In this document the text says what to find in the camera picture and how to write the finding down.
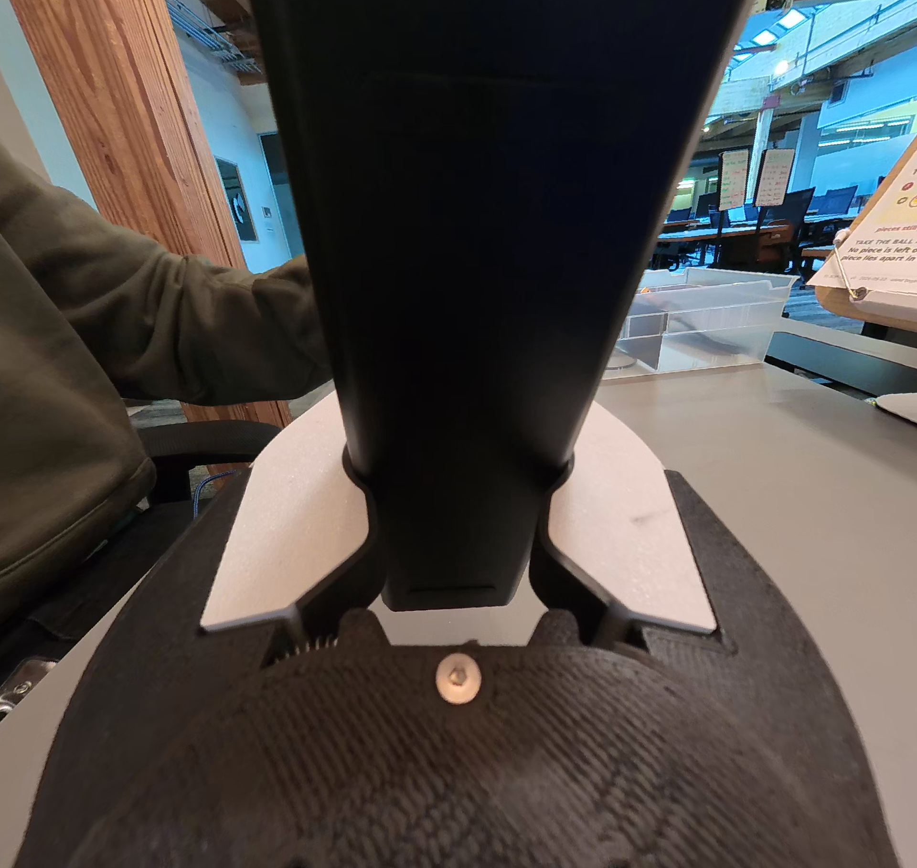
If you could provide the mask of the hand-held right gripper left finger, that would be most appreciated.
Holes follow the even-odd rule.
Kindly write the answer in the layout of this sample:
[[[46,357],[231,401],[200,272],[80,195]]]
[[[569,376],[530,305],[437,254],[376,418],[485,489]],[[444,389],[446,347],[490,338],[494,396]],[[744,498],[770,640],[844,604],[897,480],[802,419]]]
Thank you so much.
[[[279,625],[294,641],[338,632],[331,586],[371,534],[365,491],[346,470],[336,394],[281,430],[251,464],[204,603],[206,634]]]

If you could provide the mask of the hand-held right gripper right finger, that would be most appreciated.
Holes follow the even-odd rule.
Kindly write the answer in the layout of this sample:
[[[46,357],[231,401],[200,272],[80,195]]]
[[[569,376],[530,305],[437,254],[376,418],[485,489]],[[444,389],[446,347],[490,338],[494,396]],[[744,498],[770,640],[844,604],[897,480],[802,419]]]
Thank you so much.
[[[718,631],[667,470],[600,404],[539,514],[530,584],[573,616],[585,645],[641,641],[647,628]]]

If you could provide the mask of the clear plastic organizer box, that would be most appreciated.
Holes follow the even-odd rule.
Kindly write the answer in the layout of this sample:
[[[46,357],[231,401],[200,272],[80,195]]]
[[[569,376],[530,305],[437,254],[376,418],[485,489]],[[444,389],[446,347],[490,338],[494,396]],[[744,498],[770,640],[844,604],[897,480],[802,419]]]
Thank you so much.
[[[603,380],[761,363],[798,276],[648,270]]]

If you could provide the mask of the grey desk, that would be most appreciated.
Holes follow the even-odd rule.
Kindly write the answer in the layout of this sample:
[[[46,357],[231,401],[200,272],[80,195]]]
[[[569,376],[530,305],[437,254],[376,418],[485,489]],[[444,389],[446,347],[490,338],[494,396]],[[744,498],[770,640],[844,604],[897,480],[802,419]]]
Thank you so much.
[[[902,866],[915,866],[915,426],[773,366],[604,383],[599,402],[681,472],[818,643],[863,736]],[[544,607],[393,613],[390,638],[528,640]],[[13,866],[64,710],[117,602],[2,725]]]

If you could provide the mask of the wooden background desk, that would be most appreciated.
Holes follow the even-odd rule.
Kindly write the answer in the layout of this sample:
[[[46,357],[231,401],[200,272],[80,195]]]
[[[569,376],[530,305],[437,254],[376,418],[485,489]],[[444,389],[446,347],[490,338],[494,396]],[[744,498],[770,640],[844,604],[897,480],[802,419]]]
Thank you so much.
[[[650,257],[650,269],[674,269],[701,255],[701,266],[785,273],[789,269],[794,227],[789,222],[740,223],[717,229],[709,223],[668,223]]]

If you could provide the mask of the black office chair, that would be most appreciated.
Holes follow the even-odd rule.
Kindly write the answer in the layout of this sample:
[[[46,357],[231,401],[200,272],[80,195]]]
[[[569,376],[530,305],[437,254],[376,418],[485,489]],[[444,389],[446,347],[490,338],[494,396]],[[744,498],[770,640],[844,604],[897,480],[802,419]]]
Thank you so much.
[[[2,682],[61,661],[181,537],[195,515],[194,468],[254,461],[279,431],[236,420],[141,429],[156,471],[147,507],[133,509],[86,561],[2,626]]]

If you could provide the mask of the grey door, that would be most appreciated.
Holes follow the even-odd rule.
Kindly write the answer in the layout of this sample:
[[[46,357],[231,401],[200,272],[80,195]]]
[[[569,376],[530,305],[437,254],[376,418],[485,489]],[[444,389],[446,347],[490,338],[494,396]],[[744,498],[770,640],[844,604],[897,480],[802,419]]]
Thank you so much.
[[[262,133],[259,140],[291,257],[303,256],[304,244],[280,135],[277,132]]]

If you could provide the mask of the row of black office chairs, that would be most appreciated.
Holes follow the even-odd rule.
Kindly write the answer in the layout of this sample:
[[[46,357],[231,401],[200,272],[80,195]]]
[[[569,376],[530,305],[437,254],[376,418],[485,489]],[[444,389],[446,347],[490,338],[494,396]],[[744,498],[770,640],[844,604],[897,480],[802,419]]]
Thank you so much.
[[[815,190],[810,188],[788,193],[783,205],[778,207],[759,210],[753,206],[744,206],[727,212],[714,209],[717,197],[709,194],[700,198],[694,213],[688,212],[685,216],[679,211],[671,213],[664,227],[668,223],[699,222],[709,223],[720,230],[746,222],[755,223],[758,227],[764,222],[789,222],[794,227],[795,235],[790,245],[789,269],[781,274],[795,274],[806,281],[814,274],[814,262],[819,258],[819,255],[809,255],[809,250],[814,249],[820,253],[829,249],[832,234],[852,223],[853,207],[857,202],[856,192],[857,187],[854,186],[816,196]],[[700,262],[701,255],[698,254],[690,263],[682,266],[701,266]]]

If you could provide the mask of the narrow whiteboard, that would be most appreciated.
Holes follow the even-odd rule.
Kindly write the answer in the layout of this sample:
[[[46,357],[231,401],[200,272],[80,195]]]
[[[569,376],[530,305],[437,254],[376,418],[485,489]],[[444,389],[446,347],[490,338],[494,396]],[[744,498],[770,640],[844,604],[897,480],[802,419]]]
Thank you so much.
[[[746,189],[750,164],[747,148],[720,153],[718,167],[717,210],[727,212],[738,209],[746,202]]]

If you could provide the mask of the wide whiteboard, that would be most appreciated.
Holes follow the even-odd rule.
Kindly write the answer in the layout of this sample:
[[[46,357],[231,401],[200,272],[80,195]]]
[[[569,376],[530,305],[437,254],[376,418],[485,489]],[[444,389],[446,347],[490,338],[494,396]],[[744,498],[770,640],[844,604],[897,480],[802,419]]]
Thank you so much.
[[[762,153],[753,199],[756,209],[783,205],[795,155],[791,148],[771,148]]]

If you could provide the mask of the shiny metal bracket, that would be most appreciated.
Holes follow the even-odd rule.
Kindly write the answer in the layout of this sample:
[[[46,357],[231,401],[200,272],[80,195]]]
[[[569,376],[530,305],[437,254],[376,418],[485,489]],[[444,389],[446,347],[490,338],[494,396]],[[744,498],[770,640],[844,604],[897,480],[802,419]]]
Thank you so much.
[[[5,719],[58,664],[53,659],[29,657],[21,661],[1,684],[1,714]]]

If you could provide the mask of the dark wall picture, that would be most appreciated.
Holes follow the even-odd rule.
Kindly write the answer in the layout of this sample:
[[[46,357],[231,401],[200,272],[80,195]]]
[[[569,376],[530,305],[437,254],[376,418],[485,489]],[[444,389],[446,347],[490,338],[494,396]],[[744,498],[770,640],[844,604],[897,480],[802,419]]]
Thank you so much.
[[[246,191],[237,164],[214,158],[236,235],[242,243],[258,242],[258,232],[249,208]]]

